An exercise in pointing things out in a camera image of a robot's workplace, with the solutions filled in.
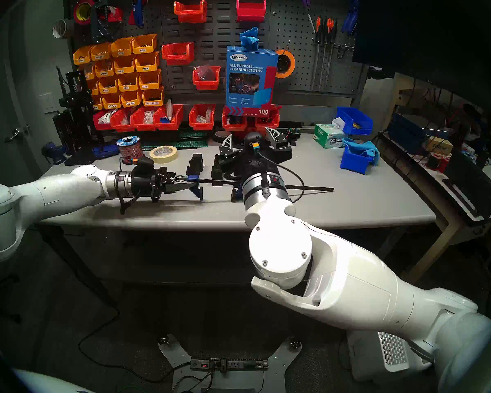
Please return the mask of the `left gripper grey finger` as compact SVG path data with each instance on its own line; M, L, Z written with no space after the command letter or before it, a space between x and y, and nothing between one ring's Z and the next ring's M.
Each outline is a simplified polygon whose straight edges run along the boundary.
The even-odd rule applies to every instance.
M157 203L162 194L173 194L176 191L190 190L197 197L197 183L195 182L166 182L155 184L152 189L152 203Z
M188 176L179 175L176 172L169 172L167 169L160 169L161 183L188 183Z

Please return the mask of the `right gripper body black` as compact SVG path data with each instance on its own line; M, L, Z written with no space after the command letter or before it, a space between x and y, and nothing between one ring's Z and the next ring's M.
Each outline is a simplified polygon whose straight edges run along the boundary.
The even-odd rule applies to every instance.
M225 180L240 182L241 187L250 179L261 180L263 173L266 174L270 187L285 187L277 165L290 160L292 155L292 147L261 147L260 152L220 147L219 169Z

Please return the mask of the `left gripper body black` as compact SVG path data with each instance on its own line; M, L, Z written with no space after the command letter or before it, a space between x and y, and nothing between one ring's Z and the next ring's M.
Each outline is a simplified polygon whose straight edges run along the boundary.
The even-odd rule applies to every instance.
M152 202L158 202L161 197L161 176L156 169L133 169L131 171L132 201L150 197Z

